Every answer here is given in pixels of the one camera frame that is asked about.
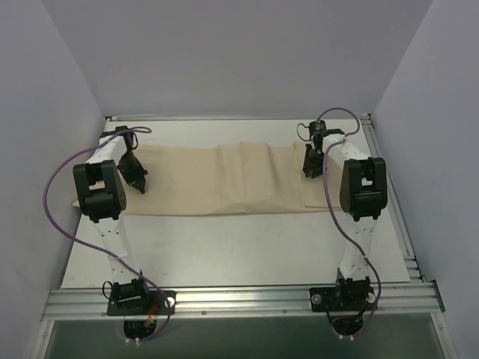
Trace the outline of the back aluminium rail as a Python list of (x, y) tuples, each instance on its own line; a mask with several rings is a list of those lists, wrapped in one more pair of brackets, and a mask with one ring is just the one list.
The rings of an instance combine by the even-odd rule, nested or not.
[(182, 121), (182, 120), (314, 120), (319, 115), (314, 114), (210, 114), (210, 115), (158, 115), (158, 114), (134, 114), (107, 116), (106, 119), (116, 122), (128, 121)]

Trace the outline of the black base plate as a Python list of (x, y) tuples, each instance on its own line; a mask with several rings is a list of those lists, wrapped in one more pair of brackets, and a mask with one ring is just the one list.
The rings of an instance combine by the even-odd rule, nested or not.
[(113, 289), (108, 300), (107, 316), (146, 316), (173, 314), (176, 292), (166, 290), (160, 294), (155, 289), (150, 289), (146, 295), (139, 292), (122, 293), (119, 289)]
[(369, 311), (376, 300), (372, 288), (351, 292), (332, 286), (311, 287), (308, 294), (311, 310), (318, 313)]

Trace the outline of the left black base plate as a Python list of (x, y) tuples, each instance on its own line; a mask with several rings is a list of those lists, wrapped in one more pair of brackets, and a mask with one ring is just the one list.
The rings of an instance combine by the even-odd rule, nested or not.
[(173, 314), (176, 292), (166, 290), (160, 294), (155, 289), (150, 289), (146, 295), (139, 292), (122, 293), (119, 289), (113, 289), (108, 300), (107, 316), (146, 316)]

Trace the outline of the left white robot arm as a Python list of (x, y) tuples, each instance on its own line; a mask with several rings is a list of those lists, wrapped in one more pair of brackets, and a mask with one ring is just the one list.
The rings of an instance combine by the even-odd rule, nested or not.
[(137, 147), (137, 136), (127, 126), (104, 132), (92, 156), (73, 167), (73, 178), (79, 208), (93, 222), (109, 257), (110, 302), (143, 313), (150, 307), (151, 295), (140, 277), (123, 218), (127, 205), (124, 187), (146, 192), (148, 171), (134, 154)]

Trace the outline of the aluminium rail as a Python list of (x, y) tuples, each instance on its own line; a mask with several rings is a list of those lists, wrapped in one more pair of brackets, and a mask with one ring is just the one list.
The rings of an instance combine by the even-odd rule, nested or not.
[(158, 114), (134, 114), (107, 116), (106, 119), (116, 122), (128, 121), (182, 121), (182, 120), (314, 120), (319, 115), (314, 114), (210, 114), (210, 115), (158, 115)]
[[(309, 286), (183, 287), (173, 289), (172, 319), (218, 319), (321, 316), (311, 309)], [(433, 282), (387, 283), (376, 315), (442, 313), (445, 306)], [(145, 320), (139, 316), (109, 316), (100, 289), (52, 290), (42, 320)]]

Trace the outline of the front aluminium rail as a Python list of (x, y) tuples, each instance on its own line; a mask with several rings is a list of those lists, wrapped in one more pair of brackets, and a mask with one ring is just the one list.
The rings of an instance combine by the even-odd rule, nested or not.
[[(173, 289), (172, 319), (218, 319), (321, 316), (311, 309), (309, 286), (183, 287)], [(387, 283), (376, 315), (442, 313), (445, 306), (433, 282)], [(109, 316), (100, 289), (52, 290), (42, 320), (145, 320), (139, 316)]]

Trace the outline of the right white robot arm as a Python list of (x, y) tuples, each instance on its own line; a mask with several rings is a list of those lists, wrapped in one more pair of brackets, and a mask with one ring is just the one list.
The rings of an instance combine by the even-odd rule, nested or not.
[[(369, 259), (373, 232), (381, 212), (388, 204), (386, 163), (360, 151), (341, 129), (329, 129), (323, 120), (308, 124), (308, 143), (302, 172), (305, 177), (323, 180), (327, 209), (339, 233), (346, 240), (343, 259), (338, 269), (337, 285), (332, 290), (333, 302), (350, 308), (359, 300), (359, 290), (370, 292), (370, 274), (378, 276)], [(328, 169), (341, 169), (339, 204), (350, 227), (341, 226), (332, 208)]]

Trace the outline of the beige cloth kit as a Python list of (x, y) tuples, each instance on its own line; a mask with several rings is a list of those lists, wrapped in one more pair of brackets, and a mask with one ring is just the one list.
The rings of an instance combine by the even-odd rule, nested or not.
[(214, 148), (141, 145), (136, 157), (148, 172), (146, 192), (127, 186), (126, 214), (205, 216), (324, 212), (340, 209), (341, 168), (307, 178), (305, 144), (263, 142)]

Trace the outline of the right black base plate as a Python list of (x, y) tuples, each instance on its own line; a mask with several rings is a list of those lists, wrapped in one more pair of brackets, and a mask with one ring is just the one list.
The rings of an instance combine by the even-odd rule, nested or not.
[(351, 292), (332, 286), (311, 287), (308, 294), (311, 310), (318, 313), (369, 311), (376, 300), (372, 288)]

